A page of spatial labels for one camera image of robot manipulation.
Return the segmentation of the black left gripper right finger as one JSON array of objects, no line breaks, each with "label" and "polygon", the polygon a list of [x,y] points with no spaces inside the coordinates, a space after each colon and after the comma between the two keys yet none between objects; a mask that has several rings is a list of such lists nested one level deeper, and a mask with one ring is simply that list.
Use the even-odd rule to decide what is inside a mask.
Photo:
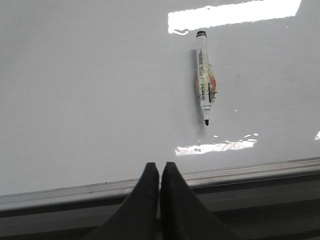
[{"label": "black left gripper right finger", "polygon": [[236,240],[237,235],[200,202],[174,162],[162,173],[160,215],[165,240]]}]

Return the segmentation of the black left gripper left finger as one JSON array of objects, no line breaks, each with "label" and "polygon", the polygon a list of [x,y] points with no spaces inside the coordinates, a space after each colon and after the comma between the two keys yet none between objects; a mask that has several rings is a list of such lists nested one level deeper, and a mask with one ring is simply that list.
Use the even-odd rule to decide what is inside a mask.
[{"label": "black left gripper left finger", "polygon": [[153,240],[159,198],[159,172],[154,162],[143,173],[120,208],[85,240]]}]

